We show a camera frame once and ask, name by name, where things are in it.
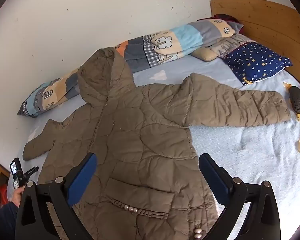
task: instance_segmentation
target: jacket sleeve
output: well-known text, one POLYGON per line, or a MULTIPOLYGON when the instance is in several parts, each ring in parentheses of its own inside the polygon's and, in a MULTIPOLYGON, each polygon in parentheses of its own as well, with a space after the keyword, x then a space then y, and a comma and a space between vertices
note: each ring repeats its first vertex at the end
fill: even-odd
POLYGON ((0 240, 15 239, 17 206, 9 202, 0 209, 0 240))
POLYGON ((290 119, 287 104, 278 92, 239 90, 195 73, 181 85, 154 85, 149 85, 151 104, 183 127, 248 127, 290 119))
POLYGON ((23 150, 23 160, 29 161, 51 150, 58 133, 63 128, 63 122, 48 120, 42 133, 26 144, 23 150))

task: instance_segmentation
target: metal bolt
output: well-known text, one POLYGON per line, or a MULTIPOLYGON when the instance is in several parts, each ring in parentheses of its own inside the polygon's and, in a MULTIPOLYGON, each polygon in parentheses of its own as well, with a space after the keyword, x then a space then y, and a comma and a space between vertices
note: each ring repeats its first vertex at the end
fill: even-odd
POLYGON ((263 182, 263 185, 265 185, 266 187, 271 187, 270 182, 267 181, 267 180, 265 180, 265 181, 263 182))
POLYGON ((236 183, 236 184, 240 184, 242 182, 242 180, 238 177, 234 177, 233 182, 236 183))
POLYGON ((63 182, 63 177, 57 177, 56 178, 56 183, 61 183, 63 182))
POLYGON ((32 185, 33 185, 33 181, 32 180, 27 182, 27 187, 31 187, 32 185))

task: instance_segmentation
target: decorative button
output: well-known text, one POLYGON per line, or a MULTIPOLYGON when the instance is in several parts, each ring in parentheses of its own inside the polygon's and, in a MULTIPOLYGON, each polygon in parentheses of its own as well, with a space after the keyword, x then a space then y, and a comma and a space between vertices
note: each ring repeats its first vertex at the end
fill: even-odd
POLYGON ((194 230, 194 232, 195 232, 196 234, 201 234, 202 229, 201 229, 201 228, 196 228, 196 229, 194 230))
POLYGON ((197 238, 197 239, 198 239, 198 238, 201 238, 201 237, 202 237, 202 234, 195 234, 195 235, 194 235, 194 238, 197 238))

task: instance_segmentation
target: black clamp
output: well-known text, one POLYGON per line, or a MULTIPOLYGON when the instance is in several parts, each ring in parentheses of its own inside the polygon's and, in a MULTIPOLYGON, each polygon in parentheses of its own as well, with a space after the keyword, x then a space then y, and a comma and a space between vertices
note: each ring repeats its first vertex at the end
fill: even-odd
POLYGON ((248 202, 250 208, 235 240, 280 240, 279 212, 269 181, 256 185, 232 178, 207 153, 200 156, 199 168, 218 203, 225 206, 203 240, 227 240, 248 202))
POLYGON ((69 240, 93 240, 72 206, 80 201, 97 167, 95 154, 89 153, 65 177, 36 185, 28 181, 23 192, 16 222, 16 240, 60 240, 48 203, 53 203, 69 240))

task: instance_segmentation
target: beige pillow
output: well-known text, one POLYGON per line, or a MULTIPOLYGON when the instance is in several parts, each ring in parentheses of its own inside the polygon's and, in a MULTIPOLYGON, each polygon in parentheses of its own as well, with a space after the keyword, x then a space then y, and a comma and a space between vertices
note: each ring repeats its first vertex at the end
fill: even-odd
POLYGON ((209 49, 214 51, 219 58, 226 58, 231 51, 250 41, 253 40, 240 33, 237 33, 232 35, 232 37, 227 37, 220 40, 216 44, 210 46, 209 49))
POLYGON ((217 53, 215 53, 211 49, 205 48, 205 47, 201 47, 201 48, 196 49, 190 55, 194 56, 196 58, 199 58, 203 61, 212 61, 218 56, 217 53))

